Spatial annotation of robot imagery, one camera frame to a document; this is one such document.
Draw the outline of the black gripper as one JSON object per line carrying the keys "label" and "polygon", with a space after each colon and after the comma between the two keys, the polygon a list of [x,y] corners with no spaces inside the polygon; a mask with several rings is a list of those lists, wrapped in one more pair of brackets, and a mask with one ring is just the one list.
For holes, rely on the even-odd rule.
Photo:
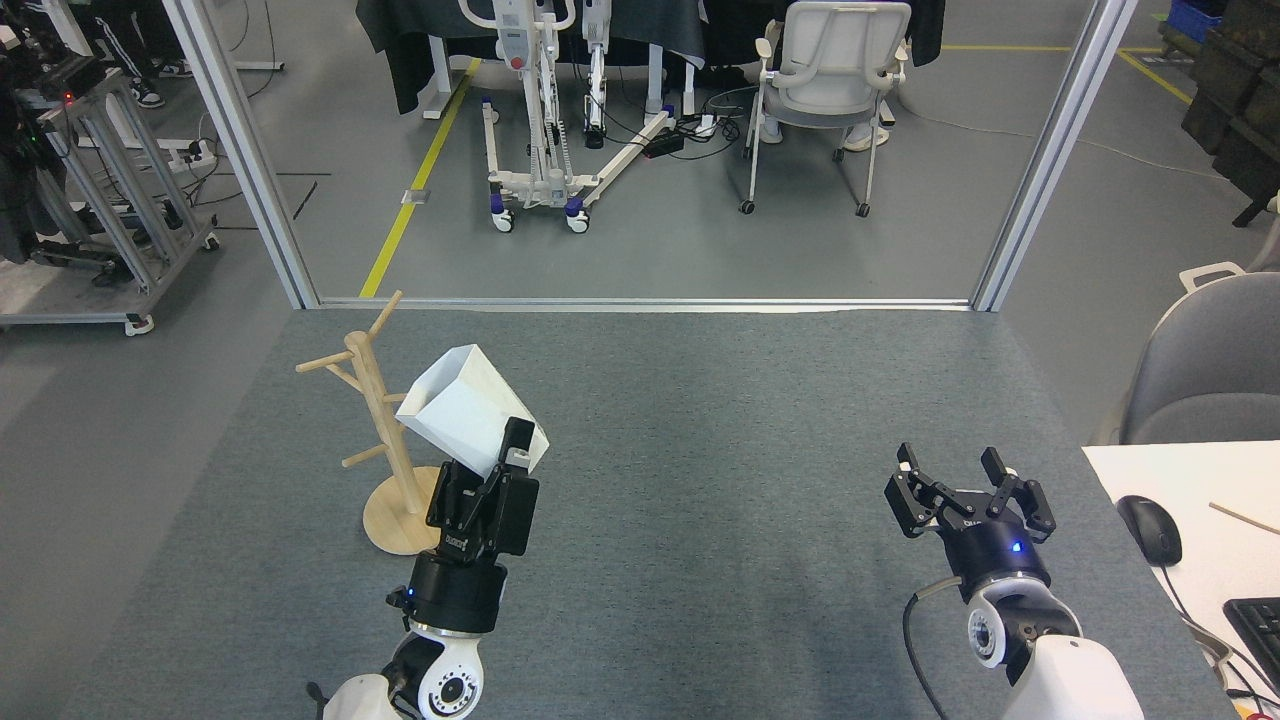
{"label": "black gripper", "polygon": [[996,447],[980,455],[993,495],[959,496],[920,469],[909,442],[899,446],[896,457],[899,469],[890,477],[884,497],[906,537],[919,537],[931,521],[938,523],[948,565],[961,578],[963,601],[987,582],[1018,574],[1051,583],[1034,544],[1044,543],[1057,523],[1041,484],[1020,478]]}
{"label": "black gripper", "polygon": [[521,556],[529,543],[540,483],[529,475],[535,423],[511,416],[498,461],[481,477],[452,459],[440,465],[426,524],[442,530],[481,532],[471,562],[435,551],[416,557],[404,591],[404,614],[440,630],[485,634],[500,611],[508,571],[497,555]]}

